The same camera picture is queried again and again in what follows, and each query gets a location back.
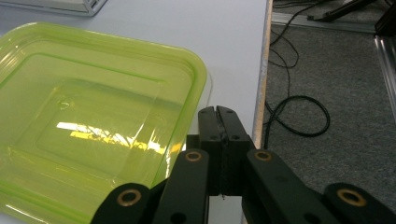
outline green plastic container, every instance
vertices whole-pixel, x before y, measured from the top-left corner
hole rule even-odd
[[[0,38],[0,208],[89,223],[124,183],[168,177],[205,85],[190,51],[49,23]]]

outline table surface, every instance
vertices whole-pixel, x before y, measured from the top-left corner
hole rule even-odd
[[[212,78],[207,104],[235,110],[258,143],[268,9],[266,0],[108,0],[96,16],[85,18],[0,7],[0,35],[28,22],[48,21],[189,49]],[[211,198],[209,223],[241,223],[241,214],[240,198]],[[9,218],[0,214],[0,223]]]

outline gray carpet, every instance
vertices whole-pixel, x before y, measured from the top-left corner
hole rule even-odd
[[[281,29],[273,27],[279,33]],[[300,53],[299,64],[290,69],[291,95],[321,101],[332,123],[325,134],[305,138],[274,122],[268,149],[308,187],[323,192],[331,183],[347,182],[366,189],[396,213],[396,125],[373,37],[294,27],[285,37]],[[295,59],[285,41],[273,49],[289,64]],[[281,63],[274,53],[270,60]],[[285,69],[268,65],[266,99],[272,107],[286,97],[287,81]],[[318,131],[325,121],[307,102],[290,103],[281,118],[307,132]]]

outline black cable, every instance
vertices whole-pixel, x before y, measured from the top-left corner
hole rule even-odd
[[[305,1],[295,1],[295,2],[288,2],[283,4],[273,4],[273,8],[285,8],[285,7],[301,7],[301,6],[311,6],[315,4],[318,0],[305,0]]]
[[[309,8],[315,7],[319,4],[322,4],[327,1],[330,1],[330,0],[320,0],[320,1],[316,2],[315,4],[313,4],[309,7],[305,7],[303,9],[301,9],[300,11],[294,13],[293,16],[291,17],[291,19],[288,21],[288,23],[286,23],[285,28],[282,30],[282,32],[279,34],[279,36],[273,42],[271,42],[270,46],[273,46],[274,44],[276,44],[277,41],[279,41],[279,39],[282,37],[282,35],[285,34],[285,32],[288,30],[288,28],[289,28],[291,22],[294,20],[294,18],[296,18],[300,13],[307,11]]]
[[[274,54],[276,54],[277,55],[277,57],[279,57],[280,58],[280,60],[282,60],[282,62],[284,63],[284,64],[286,64],[286,61],[285,61],[285,59],[282,57],[282,56],[280,56],[280,54],[278,53],[278,52],[276,52],[274,49],[270,49]],[[290,71],[289,71],[289,68],[287,67],[287,66],[283,66],[284,68],[286,68],[286,72],[288,73],[288,97],[290,97]]]
[[[280,103],[276,106],[276,108],[275,108],[275,110],[273,111],[273,113],[271,114],[271,117],[270,117],[270,119],[268,120],[267,128],[265,129],[264,149],[267,149],[267,148],[268,148],[268,142],[269,142],[269,136],[270,136],[270,128],[271,128],[272,122],[273,122],[274,119],[275,119],[276,112],[277,112],[282,106],[286,105],[288,102],[290,102],[290,101],[292,101],[292,100],[297,100],[297,99],[307,100],[307,101],[312,102],[312,103],[314,103],[315,105],[319,106],[319,108],[323,111],[323,113],[324,113],[324,115],[325,115],[325,117],[326,117],[326,124],[325,124],[325,126],[324,126],[320,131],[318,131],[318,132],[316,132],[316,133],[303,133],[303,132],[300,132],[300,131],[298,131],[298,130],[296,130],[296,129],[291,128],[289,125],[287,125],[286,123],[284,123],[283,121],[281,121],[280,119],[278,119],[277,121],[278,121],[284,128],[286,128],[287,130],[289,130],[289,131],[292,132],[292,133],[298,134],[298,135],[303,136],[303,137],[316,137],[316,136],[319,136],[319,135],[325,133],[325,132],[329,129],[329,127],[330,127],[330,114],[329,114],[329,111],[327,111],[326,107],[325,107],[323,104],[321,104],[318,100],[316,100],[316,99],[314,99],[314,98],[312,98],[312,97],[309,97],[309,96],[305,96],[305,95],[295,95],[295,96],[291,96],[291,97],[286,98],[286,99],[283,100],[282,102],[280,102]]]
[[[313,3],[303,3],[303,4],[294,4],[294,5],[287,5],[287,6],[273,6],[273,8],[287,8],[287,7],[306,7],[312,6]]]
[[[317,2],[317,1],[318,0],[304,0],[304,1],[287,2],[287,3],[282,3],[282,4],[274,3],[274,6],[285,6],[285,5],[293,5],[293,4],[301,4],[301,3],[312,3],[312,2]]]
[[[322,1],[319,1],[319,2],[317,2],[316,4],[314,4],[313,6],[316,6],[316,5],[318,5],[319,3],[325,2],[325,1],[329,1],[329,0],[322,0]],[[274,120],[276,120],[277,122],[279,122],[279,123],[280,123],[284,128],[286,128],[288,131],[290,131],[290,132],[292,132],[292,133],[295,133],[295,134],[297,134],[297,135],[303,136],[303,137],[316,137],[316,136],[319,136],[319,135],[325,133],[325,132],[329,129],[329,127],[330,127],[331,119],[330,119],[329,111],[326,109],[326,107],[325,107],[321,102],[319,102],[318,100],[316,100],[316,99],[314,99],[314,98],[312,98],[312,97],[305,96],[305,95],[290,96],[290,71],[289,71],[289,69],[290,69],[290,68],[293,68],[293,67],[295,67],[295,66],[297,65],[297,62],[299,61],[299,58],[300,58],[300,54],[298,53],[297,49],[291,44],[291,42],[289,42],[289,40],[283,36],[283,34],[286,32],[286,29],[289,27],[291,21],[292,21],[299,13],[301,13],[301,12],[303,12],[303,11],[305,11],[305,10],[311,8],[311,7],[307,7],[307,8],[305,8],[305,9],[300,10],[299,12],[295,13],[295,14],[293,15],[293,17],[289,20],[289,22],[287,23],[286,27],[283,29],[283,31],[282,31],[281,34],[277,34],[277,33],[275,33],[274,31],[272,31],[274,34],[277,35],[277,39],[276,39],[274,42],[272,42],[271,45],[274,45],[280,38],[285,39],[285,40],[289,43],[289,45],[293,48],[293,50],[296,52],[297,60],[295,61],[295,63],[294,63],[292,66],[289,66],[289,65],[287,65],[287,63],[286,63],[286,61],[284,60],[284,58],[283,58],[278,52],[276,52],[274,49],[271,49],[271,48],[270,48],[270,50],[271,50],[274,54],[276,54],[277,57],[280,58],[280,60],[282,61],[282,63],[283,63],[284,65],[278,64],[278,63],[273,63],[273,62],[270,62],[270,61],[269,61],[269,62],[272,63],[272,64],[274,64],[274,65],[277,65],[277,66],[280,66],[280,67],[285,68],[286,71],[287,71],[287,73],[288,73],[288,97],[287,97],[286,99],[284,99],[282,102],[280,102],[280,103],[276,106],[276,108],[275,108],[274,110],[273,110],[273,109],[271,108],[271,106],[267,103],[267,101],[265,102],[265,107],[267,108],[267,110],[268,110],[268,112],[271,114],[271,116],[270,116],[269,120],[268,120],[266,123],[263,124],[263,125],[267,125],[267,127],[266,127],[266,129],[265,129],[265,136],[264,136],[264,146],[263,146],[264,149],[267,149],[267,148],[268,148],[269,134],[270,134],[270,130],[271,130],[271,124],[273,123]],[[324,127],[323,127],[320,131],[315,132],[315,133],[304,133],[304,132],[298,131],[298,130],[296,130],[296,129],[294,129],[294,128],[291,128],[287,123],[285,123],[285,122],[279,117],[279,115],[282,113],[283,109],[285,108],[286,104],[287,104],[288,102],[294,101],[294,100],[306,100],[306,101],[308,101],[308,102],[314,103],[315,105],[317,105],[317,106],[320,108],[320,110],[323,112],[323,114],[325,115],[325,118],[326,118],[326,124],[324,125]]]
[[[273,33],[273,34],[279,36],[279,34],[277,34],[276,32],[274,32],[273,30],[271,30],[271,33]],[[279,64],[279,63],[274,63],[274,62],[269,61],[269,60],[268,60],[268,62],[271,63],[271,64],[273,64],[273,65],[276,65],[276,66],[278,66],[278,67],[293,68],[293,67],[295,67],[295,66],[297,65],[297,62],[300,60],[300,54],[298,53],[298,51],[297,51],[297,49],[294,47],[294,45],[291,44],[291,42],[290,42],[285,36],[281,36],[281,38],[284,39],[284,40],[290,45],[290,47],[293,49],[293,51],[295,52],[295,54],[296,54],[296,61],[294,62],[293,65],[287,65],[286,62],[284,62],[285,65],[282,65],[282,64]]]

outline floor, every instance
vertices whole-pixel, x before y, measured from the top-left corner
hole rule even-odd
[[[358,12],[346,19],[373,23],[385,4],[377,1],[364,9],[362,13],[370,16]],[[274,12],[292,14],[299,9],[274,8]],[[277,33],[283,28],[273,25]],[[396,124],[374,36],[292,26],[284,37],[300,56],[290,69],[290,95],[307,95],[320,101],[329,111],[331,125],[323,135],[310,138],[290,133],[273,122],[268,149],[278,154],[309,188],[323,192],[331,183],[347,182],[367,190],[396,213]],[[296,53],[284,39],[271,49],[288,65],[296,60]],[[273,51],[269,60],[283,63]],[[288,96],[287,71],[273,63],[268,64],[266,91],[266,101],[272,108]],[[268,110],[264,116],[268,120]],[[286,105],[280,117],[291,127],[309,133],[325,124],[318,107],[303,100]]]

